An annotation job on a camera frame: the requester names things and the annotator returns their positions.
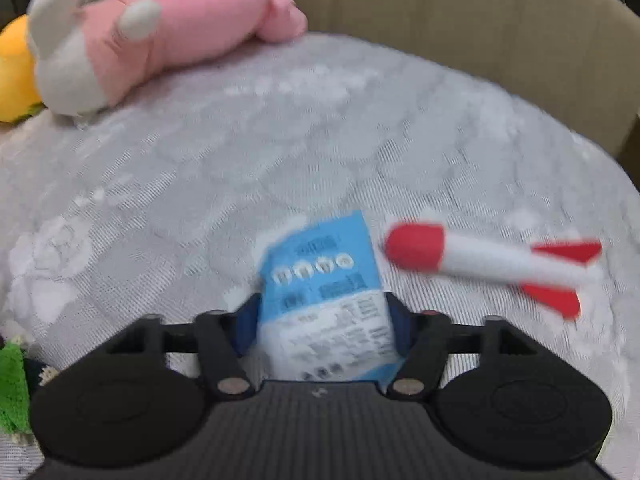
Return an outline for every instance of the white circle icon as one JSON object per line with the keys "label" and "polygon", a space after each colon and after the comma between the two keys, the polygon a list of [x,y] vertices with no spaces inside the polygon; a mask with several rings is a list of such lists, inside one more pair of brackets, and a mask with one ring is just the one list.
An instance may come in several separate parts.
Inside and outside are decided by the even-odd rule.
{"label": "white circle icon", "polygon": [[353,269],[353,258],[350,254],[340,253],[335,257],[335,264],[341,269]]}
{"label": "white circle icon", "polygon": [[324,256],[320,256],[316,260],[316,269],[322,274],[327,274],[335,269],[334,261],[329,258],[325,258]]}
{"label": "white circle icon", "polygon": [[305,260],[300,260],[293,265],[293,273],[301,280],[308,280],[314,275],[314,266]]}
{"label": "white circle icon", "polygon": [[289,285],[293,281],[293,274],[289,267],[278,267],[271,273],[271,277],[278,285]]}

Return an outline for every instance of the white label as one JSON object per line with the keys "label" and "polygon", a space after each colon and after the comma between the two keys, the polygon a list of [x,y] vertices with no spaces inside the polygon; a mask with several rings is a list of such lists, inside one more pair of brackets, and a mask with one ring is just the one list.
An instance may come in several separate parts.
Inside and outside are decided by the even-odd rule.
{"label": "white label", "polygon": [[271,378],[349,381],[398,361],[381,290],[300,308],[260,327]]}

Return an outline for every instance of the lace tablecloth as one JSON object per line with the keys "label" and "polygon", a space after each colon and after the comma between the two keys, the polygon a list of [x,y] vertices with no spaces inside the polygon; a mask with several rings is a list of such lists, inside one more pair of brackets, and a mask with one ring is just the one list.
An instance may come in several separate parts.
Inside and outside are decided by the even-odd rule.
{"label": "lace tablecloth", "polygon": [[[601,238],[606,277],[581,291],[575,322],[512,288],[400,272],[376,250],[412,308],[504,316],[598,383],[614,409],[599,462],[640,478],[640,196],[601,149],[500,88],[309,34],[166,75],[84,130],[44,112],[0,157],[0,332],[26,330],[57,367],[147,312],[236,308],[269,244],[354,209],[376,246],[407,218],[516,243]],[[40,461],[6,441],[0,457],[2,480]]]}

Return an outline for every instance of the blue and white package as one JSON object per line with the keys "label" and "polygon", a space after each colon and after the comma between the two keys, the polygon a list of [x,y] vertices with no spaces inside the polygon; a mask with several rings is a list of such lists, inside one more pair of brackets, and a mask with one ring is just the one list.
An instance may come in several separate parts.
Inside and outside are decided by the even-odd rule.
{"label": "blue and white package", "polygon": [[375,380],[398,370],[393,326],[361,212],[269,249],[258,341],[273,379]]}

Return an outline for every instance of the yellow plush toy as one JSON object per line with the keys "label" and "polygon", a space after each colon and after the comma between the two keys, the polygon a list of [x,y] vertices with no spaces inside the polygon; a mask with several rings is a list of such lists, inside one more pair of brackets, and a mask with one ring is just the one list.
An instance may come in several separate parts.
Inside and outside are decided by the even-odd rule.
{"label": "yellow plush toy", "polygon": [[17,123],[42,108],[33,76],[34,59],[27,46],[27,16],[0,32],[0,122]]}

